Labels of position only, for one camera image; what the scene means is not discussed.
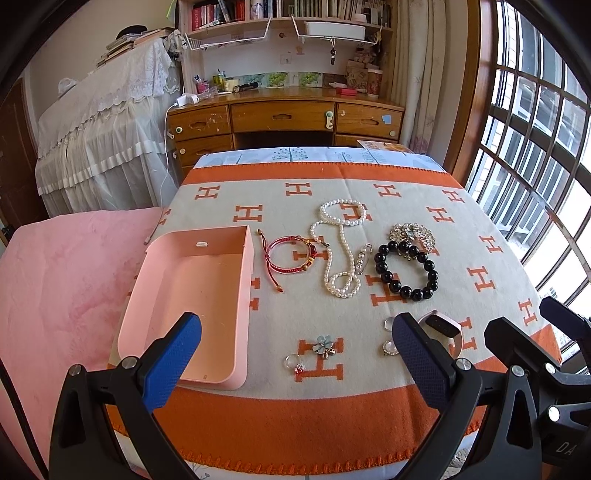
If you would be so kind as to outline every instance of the white tulle fabric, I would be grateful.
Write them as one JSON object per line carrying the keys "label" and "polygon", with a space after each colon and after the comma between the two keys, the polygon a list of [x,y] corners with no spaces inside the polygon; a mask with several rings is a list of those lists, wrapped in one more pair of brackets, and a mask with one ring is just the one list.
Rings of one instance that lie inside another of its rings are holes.
{"label": "white tulle fabric", "polygon": [[172,201],[180,175],[164,118],[179,84],[157,40],[97,69],[43,114],[35,178],[50,216]]}

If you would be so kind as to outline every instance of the smartwatch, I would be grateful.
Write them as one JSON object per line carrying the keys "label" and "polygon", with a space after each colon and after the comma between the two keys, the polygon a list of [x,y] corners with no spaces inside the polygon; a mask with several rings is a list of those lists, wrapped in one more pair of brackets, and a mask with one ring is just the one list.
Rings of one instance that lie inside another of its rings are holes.
{"label": "smartwatch", "polygon": [[438,310],[433,310],[419,318],[418,324],[423,327],[423,323],[447,338],[453,339],[453,350],[450,355],[454,360],[460,356],[464,344],[462,325]]}

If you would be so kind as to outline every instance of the black cable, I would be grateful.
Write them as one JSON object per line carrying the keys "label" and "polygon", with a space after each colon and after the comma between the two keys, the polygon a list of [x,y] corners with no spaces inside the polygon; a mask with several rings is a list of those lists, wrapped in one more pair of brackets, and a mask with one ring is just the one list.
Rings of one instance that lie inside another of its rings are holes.
{"label": "black cable", "polygon": [[25,415],[25,411],[22,409],[21,401],[18,398],[17,391],[12,384],[12,380],[10,380],[10,376],[2,363],[2,359],[0,358],[0,381],[2,381],[2,385],[6,389],[8,394],[8,398],[10,399],[10,403],[12,404],[12,408],[14,409],[14,413],[17,415],[18,423],[21,426],[22,434],[25,436],[25,440],[27,441],[27,445],[29,446],[29,450],[33,455],[33,459],[37,464],[37,468],[41,472],[41,475],[44,479],[48,480],[49,478],[49,471],[47,470],[47,465],[43,461],[43,457],[41,456],[41,452],[39,451],[39,447],[37,446],[37,442],[35,442],[35,437],[33,437],[33,432],[31,431],[31,426],[27,421],[27,416]]}

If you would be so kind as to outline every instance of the wire shelf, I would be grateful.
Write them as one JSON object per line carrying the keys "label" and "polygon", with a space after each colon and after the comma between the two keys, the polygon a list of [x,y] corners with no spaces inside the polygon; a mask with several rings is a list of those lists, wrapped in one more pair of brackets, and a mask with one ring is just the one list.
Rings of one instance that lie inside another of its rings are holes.
{"label": "wire shelf", "polygon": [[267,21],[267,27],[265,28],[265,34],[262,37],[249,37],[249,38],[237,38],[236,40],[228,40],[228,41],[218,41],[213,43],[206,43],[202,40],[197,38],[191,38],[188,34],[185,33],[185,40],[187,40],[187,45],[189,49],[192,51],[196,50],[206,50],[212,47],[223,47],[225,45],[235,45],[239,43],[254,43],[257,41],[261,41],[266,39],[267,34],[269,33],[269,25],[271,24],[272,18],[269,18]]}
{"label": "wire shelf", "polygon": [[328,36],[324,36],[324,35],[302,35],[302,34],[300,34],[300,30],[297,28],[297,23],[296,23],[295,17],[291,17],[291,19],[293,20],[293,23],[294,23],[295,33],[297,34],[297,37],[301,40],[302,43],[304,43],[307,38],[319,38],[320,40],[328,40],[329,42],[332,43],[333,46],[335,46],[336,40],[351,41],[351,42],[355,42],[358,45],[371,46],[371,45],[375,45],[377,42],[379,42],[382,39],[382,27],[380,27],[376,33],[370,35],[368,40],[358,40],[357,38],[346,38],[346,37],[328,37]]}

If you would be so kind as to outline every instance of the white plastic container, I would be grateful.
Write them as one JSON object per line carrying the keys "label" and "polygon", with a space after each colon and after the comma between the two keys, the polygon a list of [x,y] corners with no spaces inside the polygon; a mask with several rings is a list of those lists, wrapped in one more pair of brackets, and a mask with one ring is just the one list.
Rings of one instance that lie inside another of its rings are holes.
{"label": "white plastic container", "polygon": [[362,25],[333,22],[304,22],[304,24],[306,26],[306,35],[351,38],[352,40],[365,39],[365,27]]}

